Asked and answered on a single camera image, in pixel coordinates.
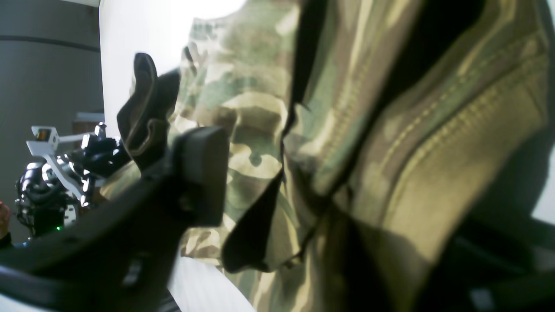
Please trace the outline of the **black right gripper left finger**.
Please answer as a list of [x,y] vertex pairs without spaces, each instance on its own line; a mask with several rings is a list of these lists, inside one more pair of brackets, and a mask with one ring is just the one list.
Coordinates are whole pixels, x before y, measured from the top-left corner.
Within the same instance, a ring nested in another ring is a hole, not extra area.
[[3,312],[154,312],[188,228],[222,222],[229,140],[179,136],[117,198],[75,225],[1,251]]

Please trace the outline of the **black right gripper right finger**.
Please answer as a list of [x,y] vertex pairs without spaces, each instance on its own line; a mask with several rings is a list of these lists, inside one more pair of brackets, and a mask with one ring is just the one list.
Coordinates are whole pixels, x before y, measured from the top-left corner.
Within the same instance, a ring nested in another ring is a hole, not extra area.
[[418,312],[552,312],[554,227],[468,217],[421,293]]

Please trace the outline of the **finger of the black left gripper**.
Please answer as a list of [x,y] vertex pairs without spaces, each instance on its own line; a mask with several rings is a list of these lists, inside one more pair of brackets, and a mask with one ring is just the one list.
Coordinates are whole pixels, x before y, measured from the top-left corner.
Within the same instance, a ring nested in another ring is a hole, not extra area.
[[131,160],[144,172],[162,158],[168,144],[169,115],[174,110],[180,71],[158,75],[146,53],[134,58],[134,90],[117,114],[123,144]]

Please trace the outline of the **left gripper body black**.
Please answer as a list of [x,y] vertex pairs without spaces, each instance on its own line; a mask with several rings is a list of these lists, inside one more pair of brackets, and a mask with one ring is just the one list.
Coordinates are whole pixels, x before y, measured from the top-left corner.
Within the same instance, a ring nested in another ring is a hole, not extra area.
[[131,161],[121,138],[109,137],[106,128],[98,123],[92,133],[83,136],[80,148],[70,152],[69,161],[77,172],[107,179]]

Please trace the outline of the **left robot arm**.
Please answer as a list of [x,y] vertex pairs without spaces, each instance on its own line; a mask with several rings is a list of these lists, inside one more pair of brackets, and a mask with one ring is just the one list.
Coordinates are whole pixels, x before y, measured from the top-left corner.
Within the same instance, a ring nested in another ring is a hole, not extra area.
[[179,69],[158,75],[151,56],[137,53],[134,88],[117,114],[119,137],[109,137],[102,122],[72,136],[32,127],[34,139],[26,145],[41,161],[30,162],[16,182],[15,201],[16,217],[31,238],[59,231],[96,207],[101,184],[117,179],[126,166],[141,173],[164,156],[180,78]]

